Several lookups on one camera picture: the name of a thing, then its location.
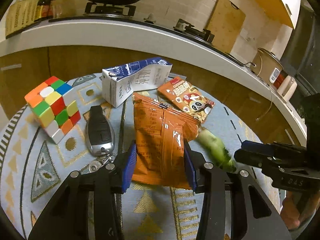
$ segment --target green vegetable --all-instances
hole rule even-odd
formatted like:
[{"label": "green vegetable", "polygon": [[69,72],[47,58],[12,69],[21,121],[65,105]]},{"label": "green vegetable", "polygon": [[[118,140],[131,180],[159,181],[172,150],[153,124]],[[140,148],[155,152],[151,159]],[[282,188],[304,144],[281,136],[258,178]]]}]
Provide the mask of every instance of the green vegetable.
[{"label": "green vegetable", "polygon": [[214,165],[228,172],[236,170],[229,152],[220,138],[214,136],[208,129],[202,128],[196,140],[207,150]]}]

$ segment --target green square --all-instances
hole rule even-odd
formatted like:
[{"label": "green square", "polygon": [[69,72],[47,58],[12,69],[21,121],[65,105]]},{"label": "green square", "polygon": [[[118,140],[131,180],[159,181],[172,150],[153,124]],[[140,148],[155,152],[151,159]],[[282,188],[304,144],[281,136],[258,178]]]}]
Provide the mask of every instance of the green square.
[{"label": "green square", "polygon": [[54,89],[54,90],[57,90],[58,87],[61,87],[65,82],[63,82],[62,80],[57,80],[56,82],[52,83],[51,84],[51,87]]},{"label": "green square", "polygon": [[47,104],[46,101],[42,101],[35,108],[33,108],[32,111],[35,113],[36,116],[39,117],[49,107],[50,106]]},{"label": "green square", "polygon": [[56,121],[59,126],[62,126],[67,120],[69,116],[66,109],[63,109],[57,116]]}]

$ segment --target car key fob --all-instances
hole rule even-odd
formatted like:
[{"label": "car key fob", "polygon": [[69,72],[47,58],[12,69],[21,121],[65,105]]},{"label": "car key fob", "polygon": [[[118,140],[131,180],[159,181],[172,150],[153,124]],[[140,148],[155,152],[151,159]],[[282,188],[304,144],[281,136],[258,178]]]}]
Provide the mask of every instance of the car key fob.
[{"label": "car key fob", "polygon": [[85,127],[85,144],[93,156],[109,155],[115,148],[115,132],[101,106],[90,108]]}]

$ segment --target gray triangle pattern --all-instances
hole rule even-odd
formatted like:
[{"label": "gray triangle pattern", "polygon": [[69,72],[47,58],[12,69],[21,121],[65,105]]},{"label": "gray triangle pattern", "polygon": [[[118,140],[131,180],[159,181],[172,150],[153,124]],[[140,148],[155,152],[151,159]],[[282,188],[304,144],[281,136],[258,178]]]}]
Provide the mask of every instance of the gray triangle pattern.
[{"label": "gray triangle pattern", "polygon": [[88,80],[91,80],[91,79],[94,79],[94,78],[96,78],[96,75],[94,75],[94,74],[90,74],[90,75],[86,75],[86,76],[83,76],[83,77],[79,77],[74,81],[72,87],[81,85],[84,82],[87,82]]},{"label": "gray triangle pattern", "polygon": [[47,141],[44,141],[38,155],[33,175],[31,202],[36,201],[60,182],[61,179],[57,174],[50,157]]}]

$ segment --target human hand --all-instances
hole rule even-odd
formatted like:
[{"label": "human hand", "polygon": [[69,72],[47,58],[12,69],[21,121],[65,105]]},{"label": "human hand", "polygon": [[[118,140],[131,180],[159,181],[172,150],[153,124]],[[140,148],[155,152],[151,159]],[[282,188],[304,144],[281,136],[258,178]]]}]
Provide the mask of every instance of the human hand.
[{"label": "human hand", "polygon": [[320,203],[320,192],[313,194],[302,214],[299,213],[296,205],[293,202],[293,193],[287,191],[286,198],[282,202],[282,210],[280,216],[284,221],[287,228],[295,229],[297,228],[304,220],[313,215]]}]

